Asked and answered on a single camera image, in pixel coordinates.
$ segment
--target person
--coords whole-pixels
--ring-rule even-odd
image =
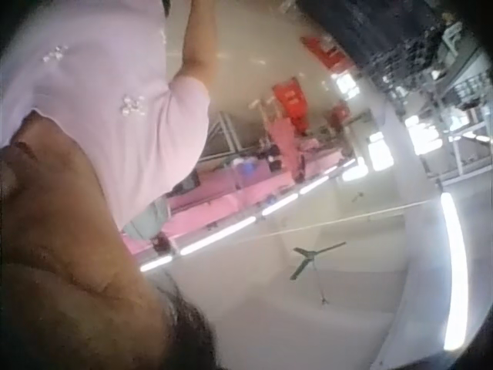
[[[305,181],[305,158],[300,150],[300,141],[297,138],[294,126],[289,118],[283,117],[279,103],[274,99],[271,106],[274,114],[270,114],[267,102],[259,101],[260,115],[262,116],[263,126],[266,132],[272,137],[276,144],[278,153],[276,156],[269,155],[267,160],[269,167],[280,170],[282,164],[290,171],[295,183],[300,184]]]
[[[154,251],[159,256],[176,254],[171,240],[166,236],[166,234],[164,234],[163,231],[160,231],[153,238],[151,238],[151,244],[153,245]]]
[[[159,0],[56,0],[2,55],[2,368],[219,368],[200,310],[119,233],[206,139],[214,0],[191,0],[170,83],[164,21]]]

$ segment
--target pink blouse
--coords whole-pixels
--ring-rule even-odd
[[[0,66],[0,145],[32,110],[55,121],[95,167],[118,228],[194,168],[210,99],[166,78],[160,0],[55,0]]]

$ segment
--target ceiling light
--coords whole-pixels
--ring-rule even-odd
[[[490,138],[487,136],[484,136],[484,135],[477,135],[476,140],[482,141],[483,143],[489,143],[490,142]]]
[[[466,132],[462,134],[463,137],[467,137],[468,139],[475,139],[476,134],[472,131]]]
[[[300,195],[298,193],[291,194],[288,197],[285,197],[284,199],[278,201],[277,203],[273,204],[272,206],[268,206],[265,210],[262,211],[262,216],[267,216],[268,214],[271,214],[280,208],[286,206],[287,204],[294,202],[296,199],[298,199]]]
[[[148,264],[143,264],[140,267],[140,270],[141,270],[141,272],[146,272],[146,271],[152,270],[153,268],[163,266],[164,264],[168,264],[172,260],[173,260],[173,257],[171,257],[171,256],[161,257],[161,258],[158,258],[157,260],[149,262]]]
[[[217,241],[220,241],[221,239],[236,233],[237,231],[247,227],[248,225],[253,224],[257,218],[255,216],[248,217],[246,220],[240,221],[237,224],[228,226],[221,231],[218,231],[215,234],[212,234],[208,237],[204,237],[202,240],[196,241],[195,243],[192,243],[191,245],[188,245],[184,247],[179,253],[182,256],[186,256],[187,254],[193,253],[195,251],[198,251],[201,248],[204,248],[212,243],[216,243]]]
[[[319,185],[321,185],[322,183],[324,183],[327,180],[329,180],[329,176],[324,176],[318,180],[315,180],[310,185],[306,185],[305,187],[301,188],[300,194],[304,195],[304,194],[308,193],[309,191],[312,191],[313,189],[315,189],[316,187],[318,187]]]
[[[461,222],[452,195],[449,193],[441,195],[441,207],[447,225],[452,273],[450,311],[445,332],[444,350],[454,351],[464,344],[468,323],[468,262]]]
[[[324,175],[328,175],[329,173],[333,173],[337,168],[337,166],[329,168],[327,171],[324,172]]]
[[[342,165],[342,167],[349,167],[351,164],[353,164],[354,162],[356,162],[356,160],[353,158],[352,160],[350,160],[349,162],[346,162],[345,164]]]

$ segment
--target pink surface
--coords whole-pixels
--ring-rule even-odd
[[[307,178],[337,165],[342,158],[339,151],[328,150],[307,161]],[[271,194],[294,185],[288,171],[272,174],[267,162],[258,163],[255,172],[245,177],[238,171],[225,168],[200,175],[201,185],[187,194],[169,199],[172,218],[163,226],[163,232],[171,238],[198,231],[206,225],[236,214],[254,204],[264,202]],[[236,189],[237,184],[244,185]],[[123,237],[133,254],[144,251],[149,243]]]

